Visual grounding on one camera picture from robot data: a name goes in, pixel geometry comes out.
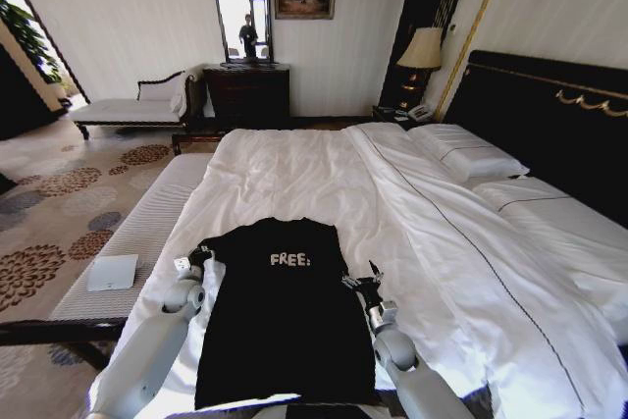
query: table lamp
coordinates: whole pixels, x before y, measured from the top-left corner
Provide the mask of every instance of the table lamp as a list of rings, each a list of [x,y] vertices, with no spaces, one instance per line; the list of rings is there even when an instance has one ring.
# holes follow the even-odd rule
[[[439,27],[417,28],[410,45],[397,65],[412,70],[401,86],[397,107],[408,111],[421,102],[431,71],[441,67],[441,35]]]

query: black headboard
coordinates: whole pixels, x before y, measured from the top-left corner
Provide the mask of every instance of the black headboard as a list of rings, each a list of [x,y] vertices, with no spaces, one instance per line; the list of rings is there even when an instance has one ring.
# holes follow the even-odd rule
[[[476,50],[445,122],[628,228],[628,71]]]

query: patterned carpet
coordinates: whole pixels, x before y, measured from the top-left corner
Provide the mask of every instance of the patterned carpet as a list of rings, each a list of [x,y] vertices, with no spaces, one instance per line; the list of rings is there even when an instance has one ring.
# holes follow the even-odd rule
[[[90,132],[61,119],[0,142],[0,172],[18,183],[0,196],[0,322],[46,319],[173,158],[173,130]],[[0,347],[0,415],[80,418],[95,375],[60,346]]]

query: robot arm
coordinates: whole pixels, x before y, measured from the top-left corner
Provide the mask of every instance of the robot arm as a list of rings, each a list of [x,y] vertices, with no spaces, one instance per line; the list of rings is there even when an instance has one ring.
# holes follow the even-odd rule
[[[443,377],[421,358],[412,339],[396,325],[396,304],[383,301],[378,288],[384,274],[371,262],[372,278],[344,277],[342,282],[364,298],[369,326],[375,335],[375,357],[391,376],[409,419],[473,419]]]
[[[189,321],[200,310],[203,263],[213,257],[213,251],[194,249],[175,260],[179,275],[162,312],[146,319],[102,372],[87,419],[132,418],[157,394],[187,337]]]

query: telephone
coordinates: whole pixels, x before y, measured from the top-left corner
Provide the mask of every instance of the telephone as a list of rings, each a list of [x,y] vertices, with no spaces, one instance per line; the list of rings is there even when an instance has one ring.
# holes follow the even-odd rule
[[[433,112],[428,109],[427,104],[425,103],[408,110],[408,117],[419,123],[427,122],[430,118],[432,118],[432,115]]]

